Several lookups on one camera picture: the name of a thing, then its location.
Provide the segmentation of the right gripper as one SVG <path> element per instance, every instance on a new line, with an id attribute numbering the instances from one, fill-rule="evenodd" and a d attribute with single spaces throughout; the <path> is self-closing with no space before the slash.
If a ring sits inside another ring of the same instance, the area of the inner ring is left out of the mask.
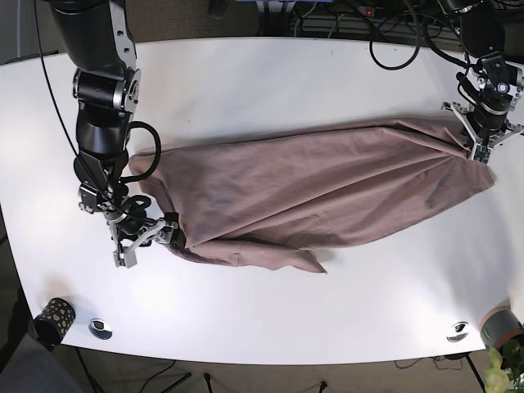
<path id="1" fill-rule="evenodd" d="M 137 264 L 136 250 L 153 242 L 174 250 L 183 250 L 186 238 L 178 225 L 178 214 L 166 213 L 163 218 L 132 218 L 131 214 L 110 212 L 108 226 L 115 243 L 113 257 L 116 267 L 131 268 Z"/>

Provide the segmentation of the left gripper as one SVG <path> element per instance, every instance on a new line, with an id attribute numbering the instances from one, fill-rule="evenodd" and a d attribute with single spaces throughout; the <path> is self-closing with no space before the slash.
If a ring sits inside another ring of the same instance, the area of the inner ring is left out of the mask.
<path id="1" fill-rule="evenodd" d="M 443 102 L 441 109 L 453 112 L 465 128 L 469 160 L 488 165 L 495 147 L 502 146 L 513 136 L 523 135 L 523 126 L 508 120 L 508 113 L 515 109 L 521 98 L 521 93 L 516 93 L 511 101 L 505 98 L 503 110 L 496 110 L 483 101 L 470 103 L 468 107 L 457 102 Z"/>

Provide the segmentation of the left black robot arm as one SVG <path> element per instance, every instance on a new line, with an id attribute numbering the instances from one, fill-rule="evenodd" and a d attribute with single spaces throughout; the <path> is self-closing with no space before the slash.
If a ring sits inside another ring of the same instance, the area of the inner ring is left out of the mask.
<path id="1" fill-rule="evenodd" d="M 445 102 L 443 108 L 463 124 L 469 159 L 487 164 L 495 147 L 523 133 L 522 125 L 508 120 L 523 97 L 523 71 L 504 59 L 505 30 L 486 1 L 440 1 L 439 5 L 458 22 L 467 58 L 476 60 L 466 61 L 465 71 L 456 74 L 458 91 L 468 105 Z"/>

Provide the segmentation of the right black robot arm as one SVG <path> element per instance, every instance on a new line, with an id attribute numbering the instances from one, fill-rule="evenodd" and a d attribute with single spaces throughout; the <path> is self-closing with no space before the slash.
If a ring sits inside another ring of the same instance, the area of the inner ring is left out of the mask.
<path id="1" fill-rule="evenodd" d="M 115 243 L 115 264 L 130 268 L 137 263 L 139 247 L 153 242 L 180 246 L 183 235 L 177 214 L 151 219 L 147 216 L 151 199 L 129 195 L 129 183 L 153 175 L 161 144 L 152 126 L 133 120 L 141 71 L 125 3 L 51 1 L 49 7 L 65 51 L 77 67 L 72 92 L 79 104 L 74 161 L 80 181 L 79 208 L 104 215 Z M 133 129 L 145 129 L 153 137 L 153 160 L 144 173 L 123 176 Z"/>

